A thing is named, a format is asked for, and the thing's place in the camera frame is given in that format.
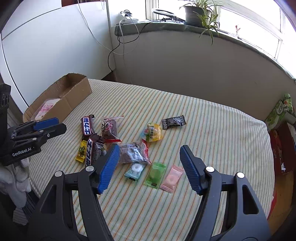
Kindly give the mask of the yellow candy packet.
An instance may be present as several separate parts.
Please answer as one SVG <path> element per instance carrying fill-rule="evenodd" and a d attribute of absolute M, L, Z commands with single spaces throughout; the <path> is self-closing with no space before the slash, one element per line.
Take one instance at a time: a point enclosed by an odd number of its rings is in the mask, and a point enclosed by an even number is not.
<path fill-rule="evenodd" d="M 85 161 L 86 158 L 86 150 L 87 150 L 87 141 L 86 140 L 82 140 L 81 144 L 79 146 L 78 149 L 78 153 L 75 157 L 75 160 L 78 162 L 83 163 Z"/>

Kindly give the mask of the brown Snickers bar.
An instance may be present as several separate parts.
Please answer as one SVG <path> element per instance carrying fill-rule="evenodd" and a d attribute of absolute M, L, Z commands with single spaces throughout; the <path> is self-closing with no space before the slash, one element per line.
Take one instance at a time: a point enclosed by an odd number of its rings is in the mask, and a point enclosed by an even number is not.
<path fill-rule="evenodd" d="M 97 134 L 91 135 L 86 146 L 85 166 L 93 165 L 99 157 L 105 155 L 105 139 Z"/>
<path fill-rule="evenodd" d="M 90 114 L 88 116 L 84 116 L 81 118 L 81 129 L 82 129 L 82 139 L 88 140 L 89 137 L 95 134 L 95 130 L 93 128 L 93 120 L 95 116 Z"/>

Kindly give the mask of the clear bag dark dried fruit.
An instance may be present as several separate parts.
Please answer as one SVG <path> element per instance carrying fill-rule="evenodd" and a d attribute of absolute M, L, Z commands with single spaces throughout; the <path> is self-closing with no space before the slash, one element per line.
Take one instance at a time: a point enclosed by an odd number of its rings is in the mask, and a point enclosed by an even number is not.
<path fill-rule="evenodd" d="M 118 137 L 118 127 L 124 116 L 105 117 L 101 118 L 101 135 L 106 143 L 121 142 Z"/>

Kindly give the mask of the pink candy packet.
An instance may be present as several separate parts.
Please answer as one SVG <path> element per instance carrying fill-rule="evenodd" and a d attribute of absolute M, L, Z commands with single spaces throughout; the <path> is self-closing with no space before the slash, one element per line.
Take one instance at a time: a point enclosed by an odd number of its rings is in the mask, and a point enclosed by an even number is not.
<path fill-rule="evenodd" d="M 183 173 L 183 168 L 173 165 L 160 188 L 168 193 L 174 192 Z"/>

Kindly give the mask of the green candy packet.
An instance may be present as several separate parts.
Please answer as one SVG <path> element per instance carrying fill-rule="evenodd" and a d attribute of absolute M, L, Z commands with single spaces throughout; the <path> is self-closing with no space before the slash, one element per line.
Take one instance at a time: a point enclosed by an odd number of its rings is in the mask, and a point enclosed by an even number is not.
<path fill-rule="evenodd" d="M 166 169 L 167 166 L 165 164 L 158 162 L 153 163 L 147 177 L 145 178 L 144 184 L 151 188 L 158 189 L 163 180 Z"/>

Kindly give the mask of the clear bag red edge snacks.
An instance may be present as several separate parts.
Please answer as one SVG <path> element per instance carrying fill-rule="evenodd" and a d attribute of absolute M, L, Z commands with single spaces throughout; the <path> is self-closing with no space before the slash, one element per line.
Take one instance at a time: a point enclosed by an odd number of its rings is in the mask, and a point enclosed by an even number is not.
<path fill-rule="evenodd" d="M 147 142 L 142 140 L 141 142 L 134 142 L 128 144 L 122 144 L 119 146 L 120 156 L 119 163 L 144 163 L 151 164 L 149 159 L 149 149 Z"/>

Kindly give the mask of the teal candy packet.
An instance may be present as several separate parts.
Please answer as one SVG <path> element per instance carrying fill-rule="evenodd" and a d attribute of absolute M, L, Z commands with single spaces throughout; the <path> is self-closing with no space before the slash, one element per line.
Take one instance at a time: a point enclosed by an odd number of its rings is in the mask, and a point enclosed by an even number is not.
<path fill-rule="evenodd" d="M 132 181 L 138 181 L 146 166 L 147 166 L 147 163 L 135 162 L 130 166 L 129 170 L 124 174 L 124 177 Z"/>

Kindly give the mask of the black candy packet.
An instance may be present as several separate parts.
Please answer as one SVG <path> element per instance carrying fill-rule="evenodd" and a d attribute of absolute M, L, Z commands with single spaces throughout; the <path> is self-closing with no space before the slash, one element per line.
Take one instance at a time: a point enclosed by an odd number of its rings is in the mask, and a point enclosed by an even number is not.
<path fill-rule="evenodd" d="M 179 126 L 184 126 L 185 124 L 186 124 L 186 121 L 185 121 L 185 117 L 183 115 L 162 119 L 163 130 L 167 130 L 169 128 L 174 128 L 174 127 L 179 127 Z"/>

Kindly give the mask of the yellow jelly cup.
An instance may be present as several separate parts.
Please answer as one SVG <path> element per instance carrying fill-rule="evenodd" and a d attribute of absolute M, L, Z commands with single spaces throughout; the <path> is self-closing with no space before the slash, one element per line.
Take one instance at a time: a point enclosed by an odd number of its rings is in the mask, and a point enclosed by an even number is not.
<path fill-rule="evenodd" d="M 146 142 L 156 142 L 162 139 L 162 127 L 156 123 L 148 123 L 143 132 L 142 139 Z"/>

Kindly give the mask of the white cloth glove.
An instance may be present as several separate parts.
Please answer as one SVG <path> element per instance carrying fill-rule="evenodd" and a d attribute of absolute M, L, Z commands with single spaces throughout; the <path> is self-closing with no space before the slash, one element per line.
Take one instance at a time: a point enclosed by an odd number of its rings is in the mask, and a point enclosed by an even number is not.
<path fill-rule="evenodd" d="M 1 193 L 10 197 L 17 208 L 23 208 L 27 202 L 27 193 L 31 192 L 29 182 L 29 158 L 14 164 L 1 164 Z"/>

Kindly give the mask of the brown cardboard box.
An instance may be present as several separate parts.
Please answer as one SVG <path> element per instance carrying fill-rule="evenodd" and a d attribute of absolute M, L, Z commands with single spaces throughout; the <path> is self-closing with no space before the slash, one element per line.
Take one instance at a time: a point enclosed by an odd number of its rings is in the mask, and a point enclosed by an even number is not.
<path fill-rule="evenodd" d="M 68 73 L 54 82 L 35 99 L 24 112 L 23 121 L 35 120 L 38 112 L 40 112 L 46 102 L 55 100 L 56 103 L 45 114 L 41 115 L 40 120 L 57 118 L 62 122 L 91 93 L 92 89 L 85 75 Z"/>

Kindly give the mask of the red box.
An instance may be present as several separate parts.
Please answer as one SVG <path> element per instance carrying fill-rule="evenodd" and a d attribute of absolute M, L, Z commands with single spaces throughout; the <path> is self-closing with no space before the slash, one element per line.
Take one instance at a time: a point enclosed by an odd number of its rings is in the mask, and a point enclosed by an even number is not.
<path fill-rule="evenodd" d="M 295 170 L 295 127 L 282 123 L 269 132 L 276 176 Z"/>

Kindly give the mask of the striped table cloth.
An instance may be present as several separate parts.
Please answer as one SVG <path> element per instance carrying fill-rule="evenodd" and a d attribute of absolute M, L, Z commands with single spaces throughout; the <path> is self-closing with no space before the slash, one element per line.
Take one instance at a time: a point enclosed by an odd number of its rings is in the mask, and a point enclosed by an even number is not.
<path fill-rule="evenodd" d="M 92 93 L 65 119 L 67 131 L 48 140 L 31 158 L 30 183 L 41 195 L 56 171 L 78 172 L 84 164 L 75 157 L 81 142 L 81 118 L 121 117 L 118 135 L 123 143 L 141 140 L 148 123 L 183 115 L 186 124 L 163 131 L 149 144 L 151 162 L 167 169 L 181 166 L 179 151 L 188 145 L 196 157 L 220 173 L 245 174 L 265 214 L 269 214 L 274 190 L 273 154 L 264 122 L 237 109 L 147 87 L 92 79 Z M 109 187 L 99 196 L 105 220 L 115 240 L 184 240 L 197 213 L 201 197 L 182 175 L 175 191 L 168 193 L 145 185 L 149 168 L 137 182 L 128 180 L 127 165 L 116 168 Z"/>

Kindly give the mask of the green tissue box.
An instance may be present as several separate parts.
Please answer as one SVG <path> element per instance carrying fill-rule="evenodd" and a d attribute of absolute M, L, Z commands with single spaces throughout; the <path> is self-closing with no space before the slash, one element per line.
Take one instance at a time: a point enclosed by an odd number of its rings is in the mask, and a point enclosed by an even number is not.
<path fill-rule="evenodd" d="M 276 130 L 282 123 L 295 123 L 295 108 L 289 93 L 283 95 L 265 120 L 268 131 Z"/>

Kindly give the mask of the white power strip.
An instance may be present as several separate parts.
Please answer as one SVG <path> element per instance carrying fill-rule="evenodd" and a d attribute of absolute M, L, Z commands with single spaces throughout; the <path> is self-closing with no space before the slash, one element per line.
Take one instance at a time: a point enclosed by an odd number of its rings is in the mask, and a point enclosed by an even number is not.
<path fill-rule="evenodd" d="M 132 23 L 138 23 L 139 22 L 139 19 L 134 18 L 132 16 L 132 13 L 128 9 L 126 9 L 124 11 L 121 11 L 120 14 L 122 16 L 121 22 L 124 23 L 124 24 L 132 24 Z"/>

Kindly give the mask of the black device on windowsill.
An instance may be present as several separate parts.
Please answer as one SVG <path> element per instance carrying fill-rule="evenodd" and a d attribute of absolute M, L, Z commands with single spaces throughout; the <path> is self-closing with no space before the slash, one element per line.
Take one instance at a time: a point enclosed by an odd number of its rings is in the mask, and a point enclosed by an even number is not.
<path fill-rule="evenodd" d="M 185 20 L 178 18 L 174 13 L 170 12 L 170 11 L 165 11 L 165 10 L 161 10 L 161 9 L 152 9 L 152 13 L 159 15 L 159 16 L 164 16 L 164 18 L 162 18 L 162 21 L 173 21 L 173 22 L 177 22 L 177 23 L 184 23 Z"/>

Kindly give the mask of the potted spider plant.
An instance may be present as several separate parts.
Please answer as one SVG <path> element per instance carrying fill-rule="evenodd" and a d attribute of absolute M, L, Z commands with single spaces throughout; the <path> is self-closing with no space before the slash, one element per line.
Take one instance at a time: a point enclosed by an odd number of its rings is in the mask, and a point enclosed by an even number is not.
<path fill-rule="evenodd" d="M 200 35 L 207 34 L 211 38 L 211 44 L 213 44 L 214 33 L 219 36 L 218 29 L 220 28 L 220 22 L 218 20 L 219 13 L 218 8 L 223 6 L 222 1 L 186 1 L 181 8 L 185 9 L 185 24 L 202 28 L 203 31 Z"/>

